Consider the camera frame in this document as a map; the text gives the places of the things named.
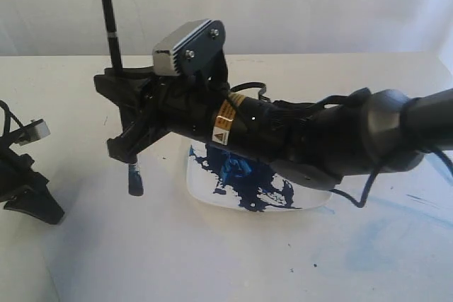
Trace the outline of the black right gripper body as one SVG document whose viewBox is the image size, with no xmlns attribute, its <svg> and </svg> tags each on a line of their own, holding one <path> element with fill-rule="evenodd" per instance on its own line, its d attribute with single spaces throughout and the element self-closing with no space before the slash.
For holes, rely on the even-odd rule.
<svg viewBox="0 0 453 302">
<path fill-rule="evenodd" d="M 149 82 L 141 90 L 141 106 L 153 104 L 154 116 L 147 119 L 138 141 L 154 143 L 175 132 L 207 143 L 232 143 L 234 128 L 216 127 L 227 94 L 228 83 L 216 87 L 211 81 L 206 86 L 163 79 Z"/>
</svg>

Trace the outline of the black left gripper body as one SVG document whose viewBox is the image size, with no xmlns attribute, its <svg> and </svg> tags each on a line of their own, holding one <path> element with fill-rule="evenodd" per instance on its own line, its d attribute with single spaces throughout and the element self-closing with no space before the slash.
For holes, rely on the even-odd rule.
<svg viewBox="0 0 453 302">
<path fill-rule="evenodd" d="M 1 159 L 1 202 L 14 201 L 26 194 L 47 194 L 48 180 L 32 169 L 28 154 Z"/>
</svg>

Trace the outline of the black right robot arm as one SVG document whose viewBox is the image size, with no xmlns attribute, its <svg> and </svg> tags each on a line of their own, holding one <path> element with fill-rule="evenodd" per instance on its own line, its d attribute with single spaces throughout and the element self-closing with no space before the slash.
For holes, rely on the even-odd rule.
<svg viewBox="0 0 453 302">
<path fill-rule="evenodd" d="M 292 182 L 331 190 L 346 176 L 404 172 L 452 148 L 452 91 L 420 98 L 363 88 L 317 103 L 235 103 L 224 67 L 160 76 L 106 69 L 96 91 L 127 113 L 108 152 L 129 163 L 170 132 L 269 165 Z"/>
</svg>

